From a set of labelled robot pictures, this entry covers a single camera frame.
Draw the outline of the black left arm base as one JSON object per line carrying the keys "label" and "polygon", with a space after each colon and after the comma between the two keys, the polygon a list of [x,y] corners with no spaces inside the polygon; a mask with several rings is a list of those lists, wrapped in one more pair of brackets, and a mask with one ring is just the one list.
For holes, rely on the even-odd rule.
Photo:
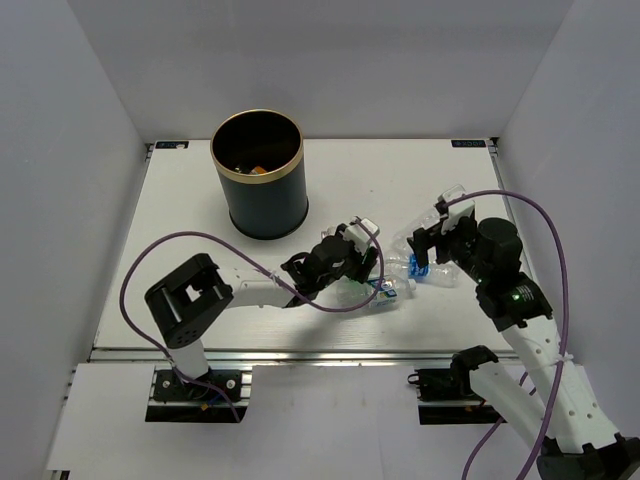
{"label": "black left arm base", "polygon": [[251,373],[233,369],[211,369],[203,382],[221,389],[233,403],[216,390],[185,383],[171,369],[156,369],[152,376],[145,421],[147,423],[236,424],[248,407]]}

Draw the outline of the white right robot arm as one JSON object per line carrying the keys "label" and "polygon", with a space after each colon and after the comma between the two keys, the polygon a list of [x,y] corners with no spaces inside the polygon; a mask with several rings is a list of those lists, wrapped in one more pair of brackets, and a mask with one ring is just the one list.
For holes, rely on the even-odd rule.
{"label": "white right robot arm", "polygon": [[629,479],[639,469],[639,440],[625,437],[603,413],[566,351],[568,326],[558,325],[540,287],[523,271],[523,244],[503,218],[475,218],[469,194],[440,197],[427,223],[407,239],[419,266],[436,253],[476,285],[481,310],[512,347],[533,383],[529,394],[485,346],[456,353],[451,384],[461,397],[477,396],[526,442],[519,473],[543,479]]}

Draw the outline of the clear jar with silver lid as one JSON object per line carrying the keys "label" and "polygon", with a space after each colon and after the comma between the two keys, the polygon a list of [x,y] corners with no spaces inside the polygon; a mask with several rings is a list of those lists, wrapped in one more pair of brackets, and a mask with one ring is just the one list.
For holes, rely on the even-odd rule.
{"label": "clear jar with silver lid", "polygon": [[327,237],[334,236],[338,233],[338,228],[336,226],[329,226],[325,230],[321,232],[321,238],[325,239]]}

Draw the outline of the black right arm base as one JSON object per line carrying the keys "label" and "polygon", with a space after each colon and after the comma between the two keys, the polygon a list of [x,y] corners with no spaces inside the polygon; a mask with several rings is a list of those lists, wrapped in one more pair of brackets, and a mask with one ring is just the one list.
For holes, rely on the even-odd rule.
{"label": "black right arm base", "polygon": [[470,373],[485,363],[498,363],[499,357],[484,345],[453,355],[448,367],[416,369],[407,377],[418,396],[419,423],[434,425],[493,424],[497,411],[474,393]]}

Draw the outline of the green plastic bottle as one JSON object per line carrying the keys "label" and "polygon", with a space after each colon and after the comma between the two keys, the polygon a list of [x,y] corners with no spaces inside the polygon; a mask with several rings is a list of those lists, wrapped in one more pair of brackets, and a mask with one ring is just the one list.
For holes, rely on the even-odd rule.
{"label": "green plastic bottle", "polygon": [[379,256],[379,251],[377,248],[375,247],[370,247],[367,252],[366,255],[363,259],[363,270],[365,271],[365,275],[369,276],[370,272],[374,269],[374,267],[377,264],[377,260],[378,260],[378,256]]}

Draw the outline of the clear bottle green white label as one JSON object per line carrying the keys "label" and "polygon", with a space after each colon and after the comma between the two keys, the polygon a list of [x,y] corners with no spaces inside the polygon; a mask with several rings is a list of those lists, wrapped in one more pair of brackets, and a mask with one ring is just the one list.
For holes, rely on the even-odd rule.
{"label": "clear bottle green white label", "polygon": [[[336,298],[341,308],[355,306],[365,302],[374,293],[379,279],[371,278],[365,283],[341,280],[337,283]],[[387,275],[372,300],[365,304],[370,309],[388,309],[399,306],[413,296],[417,283],[413,279],[404,279],[396,275]]]}

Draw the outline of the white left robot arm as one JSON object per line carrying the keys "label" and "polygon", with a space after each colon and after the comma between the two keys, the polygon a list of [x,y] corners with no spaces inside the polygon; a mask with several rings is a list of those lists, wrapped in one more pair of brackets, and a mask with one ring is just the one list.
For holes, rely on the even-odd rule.
{"label": "white left robot arm", "polygon": [[368,280],[379,256],[379,227],[367,218],[336,227],[309,252],[300,252],[272,271],[251,262],[251,270],[221,270],[206,253],[196,254],[145,293],[144,299],[180,371],[177,387],[199,399],[211,387],[201,337],[227,309],[296,308],[346,277]]}

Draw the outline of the orange plastic bottle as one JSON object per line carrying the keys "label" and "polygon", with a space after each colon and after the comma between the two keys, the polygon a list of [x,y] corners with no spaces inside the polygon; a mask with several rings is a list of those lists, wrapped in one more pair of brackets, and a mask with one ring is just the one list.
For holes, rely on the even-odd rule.
{"label": "orange plastic bottle", "polygon": [[250,170],[250,174],[251,175],[264,175],[264,174],[267,174],[267,173],[268,173],[268,171],[263,169],[260,166],[255,166],[254,168],[252,168]]}

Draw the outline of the clear bottle blue label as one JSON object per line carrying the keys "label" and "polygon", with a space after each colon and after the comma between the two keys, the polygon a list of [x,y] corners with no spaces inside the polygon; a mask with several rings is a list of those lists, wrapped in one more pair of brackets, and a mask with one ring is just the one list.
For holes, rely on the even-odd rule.
{"label": "clear bottle blue label", "polygon": [[455,288],[459,284],[459,269],[455,265],[430,262],[420,267],[413,253],[404,255],[389,251],[385,257],[385,270],[403,280],[440,288]]}

